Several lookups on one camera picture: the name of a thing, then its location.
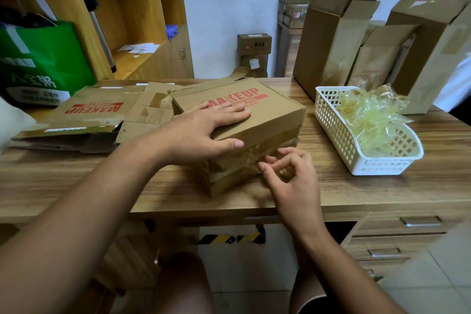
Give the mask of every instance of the stacked boxes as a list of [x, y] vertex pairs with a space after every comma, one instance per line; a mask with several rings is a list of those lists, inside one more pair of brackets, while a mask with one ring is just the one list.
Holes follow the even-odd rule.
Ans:
[[278, 21], [290, 29], [302, 29], [310, 0], [279, 0]]
[[268, 77], [268, 55], [271, 36], [268, 34], [240, 34], [238, 37], [240, 66], [250, 70], [249, 77]]

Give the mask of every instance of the cabinet handle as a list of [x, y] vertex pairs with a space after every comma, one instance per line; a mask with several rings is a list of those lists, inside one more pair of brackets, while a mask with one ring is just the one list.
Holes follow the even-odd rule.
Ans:
[[424, 217], [400, 217], [401, 222], [407, 227], [437, 227], [443, 225], [438, 216]]
[[404, 258], [404, 255], [401, 253], [401, 250], [398, 249], [398, 248], [395, 248], [395, 249], [369, 249], [368, 253], [373, 258], [387, 258], [387, 259]]

